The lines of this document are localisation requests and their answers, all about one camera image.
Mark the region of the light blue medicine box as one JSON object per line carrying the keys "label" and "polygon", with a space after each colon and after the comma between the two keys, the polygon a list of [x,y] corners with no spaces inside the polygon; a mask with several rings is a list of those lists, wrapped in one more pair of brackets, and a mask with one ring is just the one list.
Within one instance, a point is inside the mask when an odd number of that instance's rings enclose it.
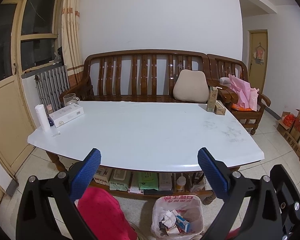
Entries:
{"label": "light blue medicine box", "polygon": [[175,225],[177,226],[178,229],[180,229],[183,232],[189,232],[190,231],[190,225],[191,223],[181,217],[180,215],[177,215],[175,217]]}

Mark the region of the white tissue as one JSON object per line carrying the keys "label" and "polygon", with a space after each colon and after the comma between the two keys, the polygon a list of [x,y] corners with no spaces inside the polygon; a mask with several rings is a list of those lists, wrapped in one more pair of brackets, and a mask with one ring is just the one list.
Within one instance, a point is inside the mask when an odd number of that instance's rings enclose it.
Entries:
{"label": "white tissue", "polygon": [[162,224],[164,224],[164,226],[166,226],[167,228],[175,226],[177,215],[178,213],[175,210],[166,211],[161,220]]}

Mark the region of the white plastic trash bag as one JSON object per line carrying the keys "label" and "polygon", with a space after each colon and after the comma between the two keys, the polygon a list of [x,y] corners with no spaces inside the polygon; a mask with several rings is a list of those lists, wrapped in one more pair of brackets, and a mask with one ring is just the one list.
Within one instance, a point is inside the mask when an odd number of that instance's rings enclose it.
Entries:
{"label": "white plastic trash bag", "polygon": [[154,203],[151,232],[156,238],[194,239],[203,230],[203,204],[199,197],[166,196]]}

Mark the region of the white yellow pill bottle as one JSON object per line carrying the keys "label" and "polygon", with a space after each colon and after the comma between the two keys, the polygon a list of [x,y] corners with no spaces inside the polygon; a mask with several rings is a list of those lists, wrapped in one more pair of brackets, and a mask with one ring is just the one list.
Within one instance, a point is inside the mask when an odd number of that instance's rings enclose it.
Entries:
{"label": "white yellow pill bottle", "polygon": [[177,192],[184,192],[186,185],[186,178],[184,176],[179,176],[176,180],[175,189]]}

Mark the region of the pale green wipes pack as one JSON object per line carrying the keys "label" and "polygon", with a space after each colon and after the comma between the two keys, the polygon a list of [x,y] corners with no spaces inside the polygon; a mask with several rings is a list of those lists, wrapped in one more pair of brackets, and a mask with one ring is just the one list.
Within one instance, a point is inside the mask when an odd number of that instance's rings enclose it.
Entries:
{"label": "pale green wipes pack", "polygon": [[109,180],[110,191],[127,192],[131,174],[132,173],[127,170],[114,169]]}

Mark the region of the white long box on shelf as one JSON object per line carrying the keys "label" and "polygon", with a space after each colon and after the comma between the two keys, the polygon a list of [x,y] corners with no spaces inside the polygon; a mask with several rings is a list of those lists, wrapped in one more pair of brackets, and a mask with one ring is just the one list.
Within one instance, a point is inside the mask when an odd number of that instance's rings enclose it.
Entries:
{"label": "white long box on shelf", "polygon": [[159,173],[159,190],[171,191],[171,189],[172,189],[172,174]]}

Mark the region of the white flat appliance box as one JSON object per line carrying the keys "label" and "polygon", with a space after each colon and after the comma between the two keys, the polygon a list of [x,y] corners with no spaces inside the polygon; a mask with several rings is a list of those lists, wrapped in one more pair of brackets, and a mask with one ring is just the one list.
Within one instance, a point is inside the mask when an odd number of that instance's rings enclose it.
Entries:
{"label": "white flat appliance box", "polygon": [[55,127],[60,127],[83,114],[83,107],[76,103],[72,103],[49,114],[49,117],[53,121]]}

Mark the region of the green wet wipes pack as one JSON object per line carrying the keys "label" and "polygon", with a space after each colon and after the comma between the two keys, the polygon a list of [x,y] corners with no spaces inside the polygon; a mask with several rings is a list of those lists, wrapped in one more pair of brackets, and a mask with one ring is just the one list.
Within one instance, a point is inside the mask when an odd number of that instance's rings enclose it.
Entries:
{"label": "green wet wipes pack", "polygon": [[139,172],[138,185],[141,190],[158,190],[158,175],[155,172]]}

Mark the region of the glass mug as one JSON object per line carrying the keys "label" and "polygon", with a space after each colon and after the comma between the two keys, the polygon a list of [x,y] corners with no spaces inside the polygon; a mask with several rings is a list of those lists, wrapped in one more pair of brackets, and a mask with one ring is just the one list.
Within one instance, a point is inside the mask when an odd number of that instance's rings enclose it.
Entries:
{"label": "glass mug", "polygon": [[64,106],[71,105],[73,103],[79,104],[80,99],[76,96],[75,93],[69,93],[63,96]]}

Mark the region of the tall green carton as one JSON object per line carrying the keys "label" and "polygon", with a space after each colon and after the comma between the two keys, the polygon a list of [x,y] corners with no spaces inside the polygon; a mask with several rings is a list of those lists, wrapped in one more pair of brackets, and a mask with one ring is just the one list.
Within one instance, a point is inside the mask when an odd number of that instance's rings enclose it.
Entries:
{"label": "tall green carton", "polygon": [[207,107],[206,107],[206,110],[208,112],[214,112],[217,96],[218,96],[218,89],[216,87],[210,86],[209,97],[207,100]]}

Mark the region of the beige cushion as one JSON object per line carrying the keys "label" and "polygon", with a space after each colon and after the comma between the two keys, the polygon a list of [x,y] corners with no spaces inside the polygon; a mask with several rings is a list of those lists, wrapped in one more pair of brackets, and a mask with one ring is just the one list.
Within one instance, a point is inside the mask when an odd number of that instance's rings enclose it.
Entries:
{"label": "beige cushion", "polygon": [[176,100],[195,103],[206,103],[209,97],[209,87],[202,71],[184,69],[173,88]]}

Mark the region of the grey radiator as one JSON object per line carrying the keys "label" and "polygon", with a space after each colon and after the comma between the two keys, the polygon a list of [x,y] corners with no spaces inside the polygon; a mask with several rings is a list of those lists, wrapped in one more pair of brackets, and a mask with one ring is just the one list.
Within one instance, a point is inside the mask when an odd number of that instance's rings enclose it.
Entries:
{"label": "grey radiator", "polygon": [[66,66],[50,66],[34,76],[40,103],[52,106],[53,111],[63,107],[59,96],[70,88]]}

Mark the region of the long wooden bench sofa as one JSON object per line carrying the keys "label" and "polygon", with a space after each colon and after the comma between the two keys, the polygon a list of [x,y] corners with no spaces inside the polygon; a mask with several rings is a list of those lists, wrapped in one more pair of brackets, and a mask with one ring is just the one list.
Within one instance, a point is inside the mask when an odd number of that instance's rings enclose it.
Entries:
{"label": "long wooden bench sofa", "polygon": [[[158,59],[166,60],[166,95],[157,91]],[[82,101],[175,102],[174,85],[182,70],[192,70],[193,60],[209,76],[209,59],[199,52],[139,49],[92,54],[85,59],[79,83],[65,90],[59,100],[74,93]]]}

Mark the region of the yellow door with ornament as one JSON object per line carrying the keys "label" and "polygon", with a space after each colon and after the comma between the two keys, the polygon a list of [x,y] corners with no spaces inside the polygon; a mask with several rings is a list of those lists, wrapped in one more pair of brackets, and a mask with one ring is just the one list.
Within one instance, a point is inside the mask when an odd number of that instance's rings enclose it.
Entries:
{"label": "yellow door with ornament", "polygon": [[267,72],[268,32],[267,30],[249,31],[249,72],[248,78],[252,88],[263,92]]}

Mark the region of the window door frame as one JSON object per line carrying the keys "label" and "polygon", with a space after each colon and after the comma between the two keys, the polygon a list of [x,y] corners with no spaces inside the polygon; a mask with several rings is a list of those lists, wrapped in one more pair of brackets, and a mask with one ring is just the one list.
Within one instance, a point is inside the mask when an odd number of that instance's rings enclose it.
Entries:
{"label": "window door frame", "polygon": [[0,165],[14,176],[32,151],[34,119],[22,78],[48,67],[58,48],[62,0],[0,0]]}

